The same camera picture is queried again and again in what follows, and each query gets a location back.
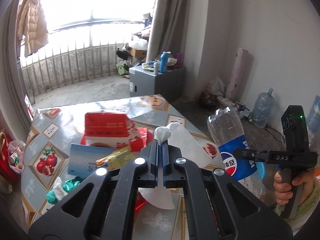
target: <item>puffer jacket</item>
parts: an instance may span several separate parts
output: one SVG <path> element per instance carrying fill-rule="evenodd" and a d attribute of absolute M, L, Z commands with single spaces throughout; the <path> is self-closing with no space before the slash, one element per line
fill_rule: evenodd
<path fill-rule="evenodd" d="M 22 36 L 25 35 L 25 57 L 49 43 L 47 22 L 40 0 L 26 0 L 22 3 L 18 12 L 17 26 L 18 46 Z"/>

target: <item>white plastic bag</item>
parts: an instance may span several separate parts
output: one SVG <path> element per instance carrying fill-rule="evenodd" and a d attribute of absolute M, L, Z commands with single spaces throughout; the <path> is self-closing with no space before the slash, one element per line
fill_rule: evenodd
<path fill-rule="evenodd" d="M 129 41 L 129 47 L 136 50 L 147 50 L 148 42 L 145 39 L 139 39 L 138 36 L 134 35 Z"/>
<path fill-rule="evenodd" d="M 17 174 L 21 174 L 22 172 L 22 160 L 25 147 L 26 144 L 23 141 L 12 141 L 8 146 L 10 168 Z"/>
<path fill-rule="evenodd" d="M 211 95 L 224 96 L 226 85 L 221 78 L 217 76 L 214 80 L 211 80 L 207 87 L 207 93 Z"/>

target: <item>curtain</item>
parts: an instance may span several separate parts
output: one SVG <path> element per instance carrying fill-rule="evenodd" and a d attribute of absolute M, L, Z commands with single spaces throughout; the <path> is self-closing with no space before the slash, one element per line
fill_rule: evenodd
<path fill-rule="evenodd" d="M 148 42 L 147 61 L 163 51 L 183 52 L 187 0 L 157 0 Z"/>
<path fill-rule="evenodd" d="M 31 126 L 24 93 L 18 75 L 15 51 L 15 24 L 19 0 L 12 0 L 6 12 L 1 15 L 3 28 L 0 30 L 0 112 L 2 113 L 10 134 L 15 139 L 25 141 Z"/>

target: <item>table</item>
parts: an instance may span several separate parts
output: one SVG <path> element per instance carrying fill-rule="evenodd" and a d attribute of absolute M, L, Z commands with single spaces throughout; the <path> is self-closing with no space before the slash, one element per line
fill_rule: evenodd
<path fill-rule="evenodd" d="M 59 176 L 68 175 L 67 166 L 71 143 L 80 143 L 84 134 L 84 115 L 99 110 L 120 109 L 126 112 L 136 127 L 147 127 L 152 132 L 169 122 L 180 122 L 205 149 L 213 144 L 207 136 L 186 120 L 161 95 L 100 101 L 59 108 L 38 109 L 26 142 L 21 175 L 22 204 L 28 227 L 53 205 L 45 195 Z M 53 174 L 46 176 L 37 170 L 37 164 L 47 149 L 55 151 L 57 165 Z M 208 169 L 224 167 L 220 154 L 212 158 Z M 182 189 L 172 189 L 175 210 L 161 210 L 147 203 L 138 213 L 132 239 L 184 239 L 185 212 Z"/>

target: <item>floor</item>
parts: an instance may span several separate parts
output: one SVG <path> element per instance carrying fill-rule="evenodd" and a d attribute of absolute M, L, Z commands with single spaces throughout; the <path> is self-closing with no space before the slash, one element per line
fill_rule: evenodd
<path fill-rule="evenodd" d="M 94 80 L 81 81 L 65 87 L 61 86 L 58 89 L 37 95 L 35 97 L 36 103 L 33 107 L 36 110 L 37 108 L 113 100 L 127 98 L 129 96 L 129 80 L 121 76 L 109 76 L 96 78 Z M 207 118 L 214 112 L 214 110 L 201 108 L 196 101 L 190 102 L 184 98 L 178 99 L 173 102 L 172 105 L 199 130 L 210 137 L 210 133 L 207 128 Z M 251 149 L 285 150 L 283 144 L 278 142 L 264 129 L 259 129 L 248 122 L 244 122 L 243 127 Z M 277 132 L 272 130 L 270 130 L 270 132 L 281 141 Z M 263 181 L 264 185 L 270 189 L 265 198 L 265 203 L 267 205 L 274 203 L 274 195 L 271 190 L 273 189 L 273 176 L 276 171 L 277 168 L 275 166 L 267 166 L 267 175 Z M 21 190 L 19 184 L 15 185 L 13 192 L 6 196 L 5 203 L 15 220 L 26 231 L 27 227 L 22 212 Z"/>
<path fill-rule="evenodd" d="M 36 103 L 32 106 L 49 108 L 55 106 L 75 105 L 96 101 L 128 98 L 129 79 L 119 75 L 99 77 L 95 79 L 75 82 L 67 86 L 60 86 L 35 96 Z"/>

